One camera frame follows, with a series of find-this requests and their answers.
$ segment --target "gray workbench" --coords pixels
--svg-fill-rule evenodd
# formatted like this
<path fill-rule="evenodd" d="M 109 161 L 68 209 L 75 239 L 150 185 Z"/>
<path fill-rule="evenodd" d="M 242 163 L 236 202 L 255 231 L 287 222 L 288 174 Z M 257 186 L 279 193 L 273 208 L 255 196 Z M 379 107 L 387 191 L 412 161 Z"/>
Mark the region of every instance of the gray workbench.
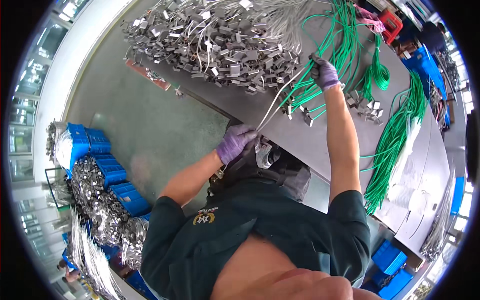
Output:
<path fill-rule="evenodd" d="M 312 9 L 312 14 L 323 13 L 325 10 L 331 9 L 329 4 L 315 2 Z M 312 18 L 305 24 L 305 30 L 310 33 L 313 38 L 320 43 L 323 41 L 328 29 L 330 28 L 330 21 L 324 17 Z M 366 66 L 372 63 L 371 54 L 374 51 L 374 34 L 366 27 L 359 26 L 358 31 L 360 34 L 360 42 L 364 48 L 361 52 L 360 66 L 355 78 L 355 84 L 364 73 Z M 306 63 L 308 56 L 316 51 L 316 46 L 306 34 L 303 35 L 301 62 Z M 329 48 L 324 53 L 324 57 L 329 58 L 332 49 Z M 389 119 L 390 106 L 393 101 L 394 95 L 408 89 L 409 87 L 409 73 L 405 66 L 402 64 L 396 54 L 385 44 L 380 46 L 380 62 L 385 65 L 391 75 L 390 85 L 386 91 L 380 90 L 375 84 L 372 85 L 372 95 L 376 101 L 381 102 L 381 108 L 384 109 L 384 113 L 380 119 L 384 124 Z M 267 112 L 273 97 L 274 91 L 270 93 L 256 95 L 247 95 L 244 92 L 244 88 L 237 86 L 218 87 L 213 83 L 207 83 L 201 78 L 191 78 L 191 74 L 186 71 L 175 72 L 171 65 L 161 61 L 159 64 L 153 63 L 152 60 L 142 58 L 142 65 L 148 67 L 157 72 L 166 81 L 174 84 L 181 85 L 182 91 L 186 92 L 190 96 L 205 103 L 209 107 L 223 113 L 226 116 L 235 117 L 244 123 L 258 126 L 265 113 Z M 323 95 L 318 96 L 316 99 L 311 100 L 306 106 L 309 108 L 317 107 L 324 103 Z M 316 116 L 320 113 L 321 109 L 312 113 L 312 116 Z M 362 156 L 372 155 L 375 153 L 377 143 L 382 135 L 384 126 L 374 125 L 373 123 L 366 122 L 364 118 L 357 115 L 356 110 L 350 110 L 360 143 L 360 154 Z M 327 144 L 326 144 L 326 114 L 320 116 L 313 122 L 312 127 L 303 120 L 303 115 L 300 110 L 295 111 L 292 114 L 293 119 L 289 120 L 286 115 L 278 112 L 272 120 L 261 131 L 261 134 L 292 153 L 298 159 L 310 166 L 315 173 L 322 177 L 327 182 L 330 181 L 330 161 L 328 158 Z M 433 115 L 430 109 L 427 110 L 425 116 L 425 122 L 420 130 L 417 141 L 414 145 L 414 153 L 411 155 L 414 157 L 415 170 L 421 175 L 424 182 L 430 183 L 432 180 L 436 181 L 434 186 L 428 186 L 425 183 L 425 190 L 435 195 L 435 201 L 440 200 L 438 191 L 445 187 L 446 179 L 448 177 L 448 163 L 446 161 L 446 152 L 443 147 L 442 138 L 440 132 L 436 128 L 436 122 L 433 119 Z M 433 173 L 427 168 L 427 160 L 435 162 L 440 165 L 440 169 L 432 169 Z M 360 169 L 370 168 L 372 166 L 373 158 L 362 159 L 360 162 Z M 360 183 L 362 190 L 365 191 L 372 171 L 360 173 Z M 389 226 L 394 232 L 399 231 L 406 213 L 389 214 L 388 216 L 379 217 L 387 226 Z"/>

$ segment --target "white wire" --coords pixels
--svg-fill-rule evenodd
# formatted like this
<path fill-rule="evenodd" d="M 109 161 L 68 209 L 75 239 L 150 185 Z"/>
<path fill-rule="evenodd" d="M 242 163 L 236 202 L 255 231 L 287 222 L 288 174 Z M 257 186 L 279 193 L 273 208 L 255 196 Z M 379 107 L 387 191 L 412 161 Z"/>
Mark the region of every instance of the white wire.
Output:
<path fill-rule="evenodd" d="M 270 111 L 272 110 L 272 107 L 273 107 L 273 104 L 275 104 L 275 101 L 278 99 L 278 96 L 280 95 L 280 93 L 283 91 L 284 88 L 286 88 L 295 78 L 298 77 L 298 75 L 300 75 L 300 73 L 303 72 L 304 69 L 306 69 L 309 65 L 305 65 L 297 74 L 295 74 L 295 76 L 293 76 L 286 84 L 283 85 L 283 87 L 281 89 L 279 89 L 278 93 L 276 94 L 275 98 L 273 99 L 272 101 L 272 104 L 270 105 L 270 108 L 268 109 L 267 113 L 265 114 L 264 118 L 262 119 L 262 121 L 260 122 L 260 124 L 258 124 L 257 126 L 257 131 L 260 131 L 262 130 L 265 125 L 273 118 L 273 116 L 276 114 L 276 112 L 280 109 L 280 106 L 277 107 L 274 111 L 274 113 L 270 116 L 270 118 L 267 120 L 267 122 L 265 122 L 265 124 L 262 126 L 263 122 L 265 121 L 266 117 L 268 116 L 268 114 L 270 113 Z"/>

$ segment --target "purple nitrile glove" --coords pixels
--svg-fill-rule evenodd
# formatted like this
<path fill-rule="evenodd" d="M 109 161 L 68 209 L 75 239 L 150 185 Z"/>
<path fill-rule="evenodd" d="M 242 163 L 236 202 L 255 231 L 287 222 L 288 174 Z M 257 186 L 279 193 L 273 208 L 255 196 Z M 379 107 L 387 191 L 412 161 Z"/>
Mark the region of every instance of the purple nitrile glove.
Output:
<path fill-rule="evenodd" d="M 336 69 L 331 63 L 315 53 L 312 53 L 311 57 L 315 63 L 310 69 L 310 77 L 322 91 L 326 91 L 340 83 Z"/>
<path fill-rule="evenodd" d="M 218 157 L 225 165 L 239 156 L 248 142 L 257 136 L 255 127 L 247 124 L 231 126 L 225 132 L 222 141 L 216 147 Z"/>

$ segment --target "hand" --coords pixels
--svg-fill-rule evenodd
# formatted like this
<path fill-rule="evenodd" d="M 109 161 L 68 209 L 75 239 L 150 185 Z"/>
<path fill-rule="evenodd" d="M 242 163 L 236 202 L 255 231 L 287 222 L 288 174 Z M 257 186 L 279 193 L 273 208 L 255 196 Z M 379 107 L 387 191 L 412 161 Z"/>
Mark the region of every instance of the hand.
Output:
<path fill-rule="evenodd" d="M 218 157 L 225 165 L 242 153 L 245 146 L 252 141 L 258 132 L 254 127 L 241 124 L 231 126 L 216 147 Z"/>
<path fill-rule="evenodd" d="M 336 69 L 331 63 L 315 53 L 312 53 L 311 58 L 314 61 L 314 64 L 310 69 L 310 77 L 322 89 L 322 91 L 326 91 L 329 88 L 340 84 Z"/>

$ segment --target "gray floor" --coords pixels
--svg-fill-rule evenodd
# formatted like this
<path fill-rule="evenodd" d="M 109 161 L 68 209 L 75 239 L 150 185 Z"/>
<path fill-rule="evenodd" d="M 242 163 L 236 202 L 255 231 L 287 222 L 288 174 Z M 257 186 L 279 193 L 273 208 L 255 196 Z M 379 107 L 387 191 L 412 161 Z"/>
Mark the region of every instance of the gray floor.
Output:
<path fill-rule="evenodd" d="M 135 19 L 155 2 L 139 0 L 122 19 Z M 117 24 L 87 65 L 67 121 L 102 129 L 127 179 L 153 204 L 170 177 L 214 149 L 228 119 L 188 96 L 178 99 L 173 87 L 163 91 L 125 66 L 127 48 Z M 204 190 L 185 208 L 187 214 L 204 205 Z M 304 203 L 326 212 L 328 195 L 328 183 L 313 175 Z M 374 235 L 378 222 L 369 224 Z"/>

